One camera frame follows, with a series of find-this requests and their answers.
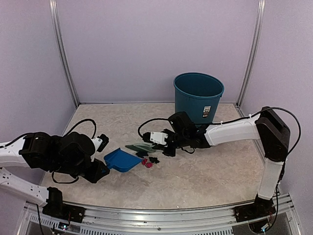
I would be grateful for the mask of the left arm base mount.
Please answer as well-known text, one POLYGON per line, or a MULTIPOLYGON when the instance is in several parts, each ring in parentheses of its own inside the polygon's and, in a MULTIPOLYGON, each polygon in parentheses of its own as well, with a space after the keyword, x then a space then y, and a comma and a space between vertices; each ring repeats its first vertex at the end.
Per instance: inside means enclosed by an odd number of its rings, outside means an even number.
POLYGON ((82 223, 86 209, 84 207, 66 204, 60 190, 48 187, 48 198, 43 206, 43 214, 69 222, 82 223))

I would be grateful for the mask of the light green hand brush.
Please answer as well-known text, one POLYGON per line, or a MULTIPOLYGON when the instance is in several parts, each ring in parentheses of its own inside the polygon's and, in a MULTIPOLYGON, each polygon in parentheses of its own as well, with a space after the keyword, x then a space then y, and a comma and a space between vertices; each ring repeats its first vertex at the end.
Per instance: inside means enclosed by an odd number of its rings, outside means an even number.
POLYGON ((136 152, 148 152, 148 153, 155 153, 158 149, 155 149, 154 146, 150 143, 135 143, 135 144, 128 144, 125 145, 127 149, 136 151, 136 152))

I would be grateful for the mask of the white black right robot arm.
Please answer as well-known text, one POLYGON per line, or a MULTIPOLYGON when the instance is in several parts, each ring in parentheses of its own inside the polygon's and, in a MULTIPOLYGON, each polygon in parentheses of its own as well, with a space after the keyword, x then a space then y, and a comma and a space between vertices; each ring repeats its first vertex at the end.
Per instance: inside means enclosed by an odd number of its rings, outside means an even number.
POLYGON ((250 213, 261 217, 273 207, 272 198, 283 178, 290 147, 291 131, 276 113, 277 110, 291 112, 277 107, 263 107, 246 117, 216 123, 196 124, 186 112, 178 112, 167 118, 172 130, 152 132, 149 138, 166 156, 175 156, 176 149, 191 147, 205 149, 220 144, 259 140, 264 151, 264 171, 250 213))

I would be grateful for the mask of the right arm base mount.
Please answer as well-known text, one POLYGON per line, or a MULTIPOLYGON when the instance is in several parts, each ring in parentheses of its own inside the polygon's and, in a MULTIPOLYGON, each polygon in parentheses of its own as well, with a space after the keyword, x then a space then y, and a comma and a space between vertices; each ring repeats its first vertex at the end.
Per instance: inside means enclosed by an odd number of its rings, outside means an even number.
POLYGON ((243 206, 236 206, 234 209, 236 222, 243 222, 248 220, 257 219, 270 214, 275 214, 276 209, 273 199, 263 199, 257 194, 253 203, 243 206))

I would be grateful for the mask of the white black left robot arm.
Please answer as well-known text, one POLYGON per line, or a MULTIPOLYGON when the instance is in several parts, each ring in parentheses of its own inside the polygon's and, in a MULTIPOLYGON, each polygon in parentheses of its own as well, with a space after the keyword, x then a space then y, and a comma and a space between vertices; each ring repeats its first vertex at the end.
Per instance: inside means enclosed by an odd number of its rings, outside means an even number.
POLYGON ((101 152, 108 142, 104 134, 97 138, 77 132, 63 137, 44 132, 24 134, 0 146, 0 186, 39 206, 48 205, 57 217, 65 217, 68 206, 63 203, 60 190, 32 184, 12 175, 6 168, 38 168, 50 173, 67 174, 74 179, 82 177, 95 184, 110 172, 104 162, 95 157, 96 152, 101 152))

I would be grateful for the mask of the blue plastic dustpan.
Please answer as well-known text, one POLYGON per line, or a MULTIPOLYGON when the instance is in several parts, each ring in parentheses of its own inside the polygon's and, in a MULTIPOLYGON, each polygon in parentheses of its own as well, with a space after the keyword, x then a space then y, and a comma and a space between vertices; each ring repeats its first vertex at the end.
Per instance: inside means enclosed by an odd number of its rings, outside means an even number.
POLYGON ((109 169, 125 173, 140 164, 142 159, 118 148, 105 155, 104 161, 109 169))

